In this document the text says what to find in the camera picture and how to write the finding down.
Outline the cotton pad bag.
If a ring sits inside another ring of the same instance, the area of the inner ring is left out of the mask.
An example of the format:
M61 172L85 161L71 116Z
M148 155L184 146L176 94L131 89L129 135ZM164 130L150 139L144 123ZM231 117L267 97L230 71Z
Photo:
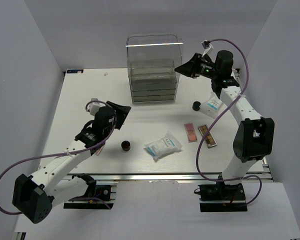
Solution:
M182 147L182 144L169 131L161 139L144 145L145 150L155 162L162 157L179 152Z
M200 104L199 111L213 119L216 119L222 105L223 102L214 93L212 93L207 101Z

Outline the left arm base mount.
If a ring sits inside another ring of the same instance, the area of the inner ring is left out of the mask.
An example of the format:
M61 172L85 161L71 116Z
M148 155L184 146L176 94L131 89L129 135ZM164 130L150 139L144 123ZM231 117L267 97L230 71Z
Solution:
M111 210L117 194L117 182L97 181L95 190L63 204L68 210Z

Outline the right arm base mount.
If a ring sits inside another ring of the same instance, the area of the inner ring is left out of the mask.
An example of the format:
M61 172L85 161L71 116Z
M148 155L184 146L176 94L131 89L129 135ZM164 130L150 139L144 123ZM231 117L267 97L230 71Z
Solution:
M201 184L194 190L199 196L202 213L247 212L246 195L241 183L227 185L224 182Z

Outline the amber glass jar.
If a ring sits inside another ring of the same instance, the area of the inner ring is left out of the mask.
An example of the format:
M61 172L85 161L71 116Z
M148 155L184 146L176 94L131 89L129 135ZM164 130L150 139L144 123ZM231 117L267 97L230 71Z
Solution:
M131 149L131 143L128 140L124 140L121 143L121 148L122 148L123 151L127 152Z

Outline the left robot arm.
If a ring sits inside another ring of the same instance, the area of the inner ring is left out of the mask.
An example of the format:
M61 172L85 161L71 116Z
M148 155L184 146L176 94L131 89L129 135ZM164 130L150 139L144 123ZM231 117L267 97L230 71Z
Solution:
M12 204L34 224L43 221L59 204L96 199L97 183L90 175L78 173L68 181L62 180L104 146L115 129L121 129L131 107L93 99L86 110L94 113L94 118L84 125L62 155L29 176L21 174L15 180Z

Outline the black jar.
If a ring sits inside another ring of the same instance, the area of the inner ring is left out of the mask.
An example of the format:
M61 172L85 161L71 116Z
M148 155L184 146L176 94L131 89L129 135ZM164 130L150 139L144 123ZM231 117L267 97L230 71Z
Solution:
M194 111L199 111L201 109L201 103L199 101L194 101L192 104L192 109Z

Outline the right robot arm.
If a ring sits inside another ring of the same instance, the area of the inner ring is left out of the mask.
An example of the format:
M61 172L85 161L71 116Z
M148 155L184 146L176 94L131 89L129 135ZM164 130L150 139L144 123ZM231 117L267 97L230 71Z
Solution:
M244 91L232 76L233 63L233 54L221 50L215 60L208 54L195 53L188 62L175 68L175 72L189 78L209 78L212 91L238 124L233 140L234 156L212 184L200 187L203 201L232 200L248 170L272 152L275 123L254 110L243 96Z

